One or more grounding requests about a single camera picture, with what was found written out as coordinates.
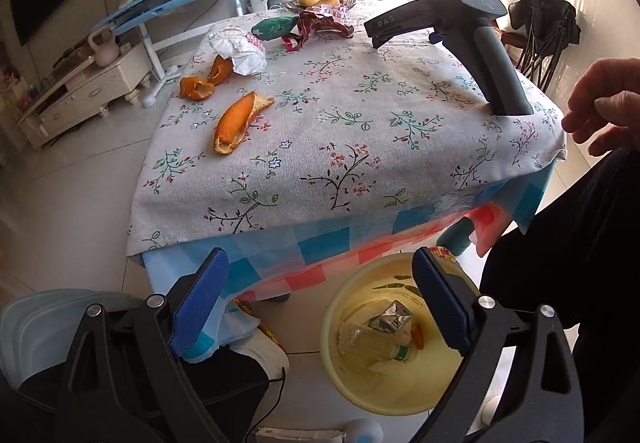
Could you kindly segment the person's right hand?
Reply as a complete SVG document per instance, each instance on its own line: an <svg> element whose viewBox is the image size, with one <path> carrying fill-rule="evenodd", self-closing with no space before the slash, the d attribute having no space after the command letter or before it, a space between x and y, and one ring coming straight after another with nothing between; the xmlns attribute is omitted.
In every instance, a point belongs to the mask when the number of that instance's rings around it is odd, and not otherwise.
<svg viewBox="0 0 640 443"><path fill-rule="evenodd" d="M591 156L617 148L638 150L639 66L636 58L597 60L570 93L562 127L576 144L590 141Z"/></svg>

